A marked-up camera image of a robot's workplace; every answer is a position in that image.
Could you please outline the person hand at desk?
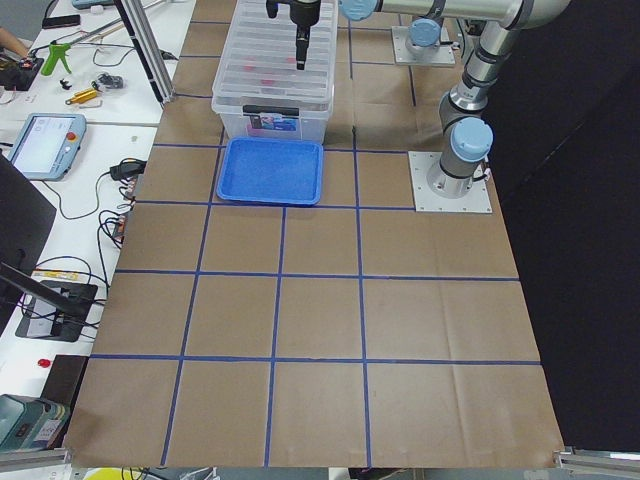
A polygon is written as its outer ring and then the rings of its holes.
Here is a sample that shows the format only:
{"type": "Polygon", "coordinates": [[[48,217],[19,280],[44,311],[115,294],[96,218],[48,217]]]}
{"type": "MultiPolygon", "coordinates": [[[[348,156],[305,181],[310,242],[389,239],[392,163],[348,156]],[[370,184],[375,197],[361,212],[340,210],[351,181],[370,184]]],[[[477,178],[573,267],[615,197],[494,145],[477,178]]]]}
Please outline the person hand at desk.
{"type": "Polygon", "coordinates": [[[9,50],[20,58],[29,56],[26,44],[4,27],[0,27],[0,44],[2,49],[9,50]]]}

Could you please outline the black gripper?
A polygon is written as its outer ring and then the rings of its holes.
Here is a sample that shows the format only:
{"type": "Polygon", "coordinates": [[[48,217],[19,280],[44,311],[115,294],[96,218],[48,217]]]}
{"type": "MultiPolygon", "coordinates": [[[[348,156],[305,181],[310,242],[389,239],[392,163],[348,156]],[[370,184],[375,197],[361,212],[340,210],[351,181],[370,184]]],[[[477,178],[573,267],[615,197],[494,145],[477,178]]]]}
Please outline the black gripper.
{"type": "Polygon", "coordinates": [[[267,16],[274,19],[278,14],[279,5],[289,6],[289,18],[298,27],[296,30],[296,68],[304,70],[307,61],[310,43],[310,28],[302,26],[314,26],[320,17],[320,0],[267,0],[267,16]]]}

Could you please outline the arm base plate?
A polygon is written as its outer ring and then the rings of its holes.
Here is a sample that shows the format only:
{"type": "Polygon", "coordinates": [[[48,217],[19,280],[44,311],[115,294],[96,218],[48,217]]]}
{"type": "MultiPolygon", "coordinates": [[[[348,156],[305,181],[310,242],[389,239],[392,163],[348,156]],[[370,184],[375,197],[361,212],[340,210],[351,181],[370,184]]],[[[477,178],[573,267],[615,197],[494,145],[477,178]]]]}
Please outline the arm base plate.
{"type": "Polygon", "coordinates": [[[440,157],[440,152],[408,152],[415,211],[436,214],[492,214],[488,179],[482,165],[476,168],[471,177],[457,179],[441,169],[440,157]]]}
{"type": "Polygon", "coordinates": [[[395,63],[408,66],[453,67],[456,60],[448,31],[441,29],[441,38],[434,45],[418,46],[412,43],[407,26],[392,26],[395,63]]]}

